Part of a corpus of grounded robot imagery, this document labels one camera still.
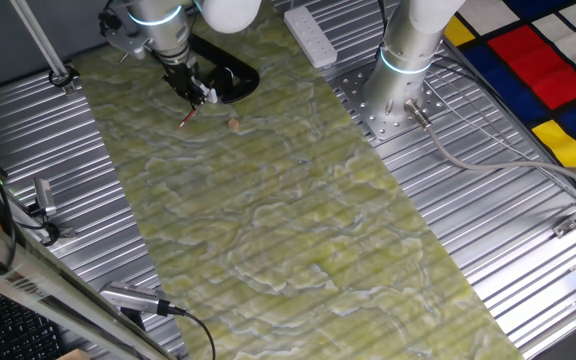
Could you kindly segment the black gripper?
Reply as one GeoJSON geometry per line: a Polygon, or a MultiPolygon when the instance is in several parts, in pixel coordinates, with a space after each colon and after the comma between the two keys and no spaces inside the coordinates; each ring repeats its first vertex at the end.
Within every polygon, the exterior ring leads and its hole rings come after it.
{"type": "Polygon", "coordinates": [[[210,89],[201,80],[193,77],[199,72],[199,65],[195,60],[190,63],[164,63],[163,68],[165,71],[164,80],[173,88],[181,88],[180,96],[187,100],[192,107],[198,107],[200,103],[206,102],[210,89]]]}

